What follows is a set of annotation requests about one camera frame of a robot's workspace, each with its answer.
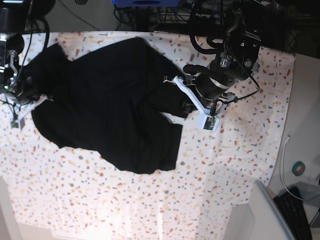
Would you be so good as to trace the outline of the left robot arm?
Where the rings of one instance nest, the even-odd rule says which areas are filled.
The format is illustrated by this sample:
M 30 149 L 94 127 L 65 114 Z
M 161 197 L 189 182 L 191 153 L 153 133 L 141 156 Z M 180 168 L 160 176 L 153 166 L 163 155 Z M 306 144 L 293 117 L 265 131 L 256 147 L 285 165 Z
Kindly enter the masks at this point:
M 208 66 L 186 65 L 185 73 L 194 76 L 188 86 L 201 103 L 234 103 L 247 99 L 260 91 L 260 85 L 254 79 L 254 68 L 258 68 L 260 46 L 262 44 L 263 8 L 250 0 L 235 1 L 222 13 L 220 32 L 206 35 L 209 48 L 201 47 L 196 38 L 196 29 L 202 24 L 197 15 L 203 1 L 195 2 L 189 18 L 191 45 L 203 55 L 214 55 Z M 237 82 L 251 80 L 255 91 L 228 99 L 229 89 Z

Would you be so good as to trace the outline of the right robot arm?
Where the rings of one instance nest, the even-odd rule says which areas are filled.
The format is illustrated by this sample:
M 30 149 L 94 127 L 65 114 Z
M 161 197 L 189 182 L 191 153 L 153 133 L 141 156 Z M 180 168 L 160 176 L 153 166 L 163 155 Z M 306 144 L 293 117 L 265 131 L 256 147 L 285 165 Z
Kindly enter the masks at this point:
M 50 27 L 45 16 L 53 9 L 55 0 L 2 0 L 0 2 L 0 93 L 15 104 L 28 104 L 40 99 L 32 78 L 23 73 L 19 54 L 25 47 L 23 33 L 30 27 L 32 37 L 38 21 L 43 23 L 48 47 Z

